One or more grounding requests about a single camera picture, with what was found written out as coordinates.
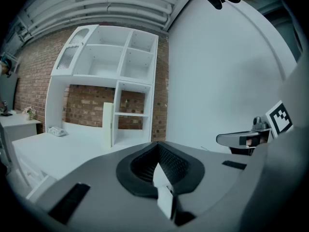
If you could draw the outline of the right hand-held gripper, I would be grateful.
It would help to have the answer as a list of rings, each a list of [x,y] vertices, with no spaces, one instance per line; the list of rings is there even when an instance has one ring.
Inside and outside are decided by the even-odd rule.
[[[231,153],[236,155],[251,156],[255,147],[249,147],[247,141],[251,138],[252,145],[270,143],[279,135],[293,129],[293,123],[282,101],[275,104],[263,117],[257,116],[253,119],[251,131],[219,134],[216,142],[220,145],[230,147]]]

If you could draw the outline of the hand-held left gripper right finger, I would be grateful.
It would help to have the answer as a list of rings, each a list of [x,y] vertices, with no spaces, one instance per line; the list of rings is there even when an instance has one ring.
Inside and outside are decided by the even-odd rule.
[[[159,142],[172,184],[173,220],[160,232],[253,232],[249,202],[260,177],[260,153],[217,153]]]

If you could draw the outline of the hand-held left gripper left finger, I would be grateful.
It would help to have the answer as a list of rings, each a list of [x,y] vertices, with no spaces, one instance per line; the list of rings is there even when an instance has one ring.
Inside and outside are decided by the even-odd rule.
[[[174,228],[155,199],[129,193],[116,177],[118,162],[148,143],[93,158],[54,183],[36,202],[49,212],[76,184],[90,186],[66,228],[70,232],[167,232]]]

